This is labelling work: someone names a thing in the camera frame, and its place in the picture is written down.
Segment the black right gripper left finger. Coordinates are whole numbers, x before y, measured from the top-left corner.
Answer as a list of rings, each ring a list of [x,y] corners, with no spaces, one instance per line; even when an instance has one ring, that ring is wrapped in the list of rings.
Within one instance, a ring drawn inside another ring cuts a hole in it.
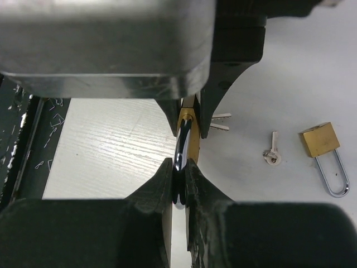
[[[169,267],[172,160],[124,199],[22,199],[1,213],[2,267]]]

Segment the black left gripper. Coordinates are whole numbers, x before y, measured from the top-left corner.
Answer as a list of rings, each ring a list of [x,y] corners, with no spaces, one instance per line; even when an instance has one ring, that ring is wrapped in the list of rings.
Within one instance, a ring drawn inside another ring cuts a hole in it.
[[[217,1],[207,83],[200,92],[200,133],[207,138],[219,103],[251,65],[263,56],[267,20],[307,17],[321,1]]]

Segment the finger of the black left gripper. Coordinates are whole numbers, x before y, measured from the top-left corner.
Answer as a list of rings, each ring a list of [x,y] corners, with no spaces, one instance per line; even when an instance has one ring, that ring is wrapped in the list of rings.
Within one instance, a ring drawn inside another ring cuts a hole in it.
[[[179,114],[181,109],[181,99],[156,99],[156,103],[164,112],[172,134],[177,136],[177,125],[179,120]]]

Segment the small silver keys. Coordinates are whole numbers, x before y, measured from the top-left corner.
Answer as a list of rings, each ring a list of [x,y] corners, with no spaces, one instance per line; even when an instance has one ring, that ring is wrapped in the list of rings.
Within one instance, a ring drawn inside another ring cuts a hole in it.
[[[281,155],[277,148],[278,131],[272,132],[272,146],[263,152],[263,157],[268,165],[277,166],[281,162]]]

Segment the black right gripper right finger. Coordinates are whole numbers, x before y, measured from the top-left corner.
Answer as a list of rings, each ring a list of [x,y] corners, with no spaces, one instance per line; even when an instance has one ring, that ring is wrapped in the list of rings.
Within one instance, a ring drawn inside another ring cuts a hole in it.
[[[355,267],[356,229],[329,203],[236,202],[185,167],[193,267]]]

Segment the small brass padlock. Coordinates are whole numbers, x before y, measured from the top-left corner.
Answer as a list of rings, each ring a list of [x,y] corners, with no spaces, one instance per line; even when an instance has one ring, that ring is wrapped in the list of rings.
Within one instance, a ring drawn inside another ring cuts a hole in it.
[[[308,157],[314,159],[322,182],[328,194],[334,198],[342,198],[350,191],[350,180],[338,152],[340,142],[331,122],[320,123],[298,133],[301,143]],[[339,168],[337,176],[342,178],[341,189],[334,190],[330,185],[324,168],[335,162],[333,166]]]

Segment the large brass padlock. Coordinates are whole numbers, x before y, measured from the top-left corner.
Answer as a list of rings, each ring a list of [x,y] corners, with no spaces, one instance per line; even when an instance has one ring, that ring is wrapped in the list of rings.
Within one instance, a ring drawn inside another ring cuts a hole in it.
[[[189,159],[198,162],[200,150],[199,100],[196,95],[182,99],[172,170],[172,198],[175,207],[185,208],[185,167]]]

